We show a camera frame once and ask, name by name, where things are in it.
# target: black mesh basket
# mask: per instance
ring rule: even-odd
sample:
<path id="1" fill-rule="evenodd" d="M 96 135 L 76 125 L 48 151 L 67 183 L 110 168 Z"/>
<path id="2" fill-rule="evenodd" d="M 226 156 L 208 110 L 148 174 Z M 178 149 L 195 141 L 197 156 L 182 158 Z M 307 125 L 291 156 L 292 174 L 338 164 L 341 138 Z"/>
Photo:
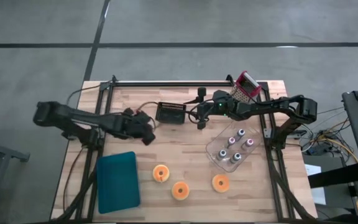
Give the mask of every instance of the black mesh basket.
<path id="1" fill-rule="evenodd" d="M 185 122 L 186 105 L 159 102 L 155 119 L 161 123 L 183 124 Z"/>

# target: wooden table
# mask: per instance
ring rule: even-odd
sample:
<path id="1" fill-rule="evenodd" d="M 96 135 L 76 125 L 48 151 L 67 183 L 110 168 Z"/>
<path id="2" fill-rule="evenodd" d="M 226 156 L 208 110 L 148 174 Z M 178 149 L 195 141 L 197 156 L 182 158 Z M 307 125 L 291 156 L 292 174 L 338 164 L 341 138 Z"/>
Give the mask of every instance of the wooden table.
<path id="1" fill-rule="evenodd" d="M 286 96 L 283 81 L 267 81 L 272 98 Z M 95 86 L 99 82 L 84 82 L 83 87 Z M 207 97 L 211 98 L 216 90 L 229 91 L 229 87 L 208 87 Z M 94 113 L 98 88 L 85 90 L 80 96 L 78 109 Z M 114 88 L 111 112 L 122 111 L 127 107 L 137 108 L 146 101 L 167 101 L 183 103 L 197 96 L 197 87 L 123 87 Z M 156 106 L 147 105 L 144 111 L 155 116 Z M 275 114 L 278 125 L 288 117 Z M 232 123 L 224 116 L 211 116 L 206 128 L 197 130 L 196 125 L 186 122 L 183 125 L 161 124 L 155 131 L 156 139 L 144 146 L 140 140 L 120 140 L 108 135 L 104 147 L 104 156 L 134 151 L 137 157 L 140 182 L 141 205 L 117 212 L 99 214 L 98 205 L 94 210 L 94 222 L 274 222 L 277 221 L 272 198 L 272 189 L 263 143 L 237 168 L 228 173 L 231 188 L 226 193 L 215 192 L 211 186 L 212 177 L 224 173 L 208 159 L 205 146 L 224 128 Z M 258 116 L 240 121 L 236 126 L 250 126 L 260 131 Z M 72 141 L 63 165 L 58 186 L 52 218 L 62 214 L 63 188 L 68 171 L 81 145 Z M 302 154 L 297 146 L 288 145 L 283 150 L 288 181 L 295 197 L 306 210 L 317 217 L 311 196 L 308 178 Z M 84 169 L 86 153 L 83 152 L 71 175 L 67 188 L 66 206 L 77 194 Z M 157 164 L 166 164 L 171 172 L 164 183 L 157 183 L 152 178 L 152 169 Z M 190 195 L 184 201 L 176 201 L 171 196 L 172 185 L 184 180 L 190 187 Z M 88 211 L 89 194 L 85 198 L 84 215 Z M 280 192 L 284 217 L 287 217 L 285 201 Z"/>

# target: orange ring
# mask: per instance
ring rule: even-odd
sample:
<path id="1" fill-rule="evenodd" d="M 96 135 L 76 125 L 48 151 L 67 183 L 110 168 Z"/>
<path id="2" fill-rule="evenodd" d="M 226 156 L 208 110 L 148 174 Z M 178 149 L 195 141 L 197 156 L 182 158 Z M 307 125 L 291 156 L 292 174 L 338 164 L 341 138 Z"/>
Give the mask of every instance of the orange ring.
<path id="1" fill-rule="evenodd" d="M 189 186 L 183 181 L 176 182 L 172 187 L 172 196 L 176 200 L 184 200 L 189 196 Z"/>
<path id="2" fill-rule="evenodd" d="M 215 175 L 212 178 L 212 187 L 219 193 L 226 192 L 230 188 L 229 178 L 223 174 Z"/>
<path id="3" fill-rule="evenodd" d="M 165 165 L 157 165 L 153 169 L 153 178 L 157 182 L 165 182 L 169 177 L 169 169 Z"/>

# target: white paper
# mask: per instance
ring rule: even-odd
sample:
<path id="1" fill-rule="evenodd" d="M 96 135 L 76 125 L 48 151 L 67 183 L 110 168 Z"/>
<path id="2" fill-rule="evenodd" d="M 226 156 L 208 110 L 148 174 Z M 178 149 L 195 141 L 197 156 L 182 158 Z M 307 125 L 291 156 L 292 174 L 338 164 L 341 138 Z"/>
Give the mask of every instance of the white paper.
<path id="1" fill-rule="evenodd" d="M 306 167 L 306 173 L 308 174 L 308 176 L 321 173 L 320 166 L 313 166 L 313 165 L 305 164 L 305 167 Z M 324 194 L 324 187 L 318 187 L 315 189 L 311 189 L 311 195 L 313 196 L 313 200 L 315 203 L 320 204 L 320 205 L 326 205 L 326 197 Z"/>

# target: gray floor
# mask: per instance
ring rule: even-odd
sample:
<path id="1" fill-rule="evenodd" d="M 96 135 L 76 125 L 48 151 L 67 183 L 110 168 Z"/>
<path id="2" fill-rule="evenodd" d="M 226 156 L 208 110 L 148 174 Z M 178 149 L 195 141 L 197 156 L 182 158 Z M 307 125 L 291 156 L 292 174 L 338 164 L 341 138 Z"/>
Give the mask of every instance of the gray floor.
<path id="1" fill-rule="evenodd" d="M 92 43 L 102 5 L 0 1 L 0 43 Z M 358 1 L 117 0 L 101 42 L 358 42 Z M 0 223 L 48 220 L 67 142 L 32 116 L 36 102 L 64 102 L 81 86 L 90 50 L 0 49 L 0 144 L 31 153 L 27 164 L 10 165 Z M 99 49 L 91 80 L 222 80 L 245 69 L 258 80 L 284 80 L 289 95 L 313 98 L 323 111 L 358 89 L 358 48 Z M 343 136 L 356 146 L 350 129 Z"/>

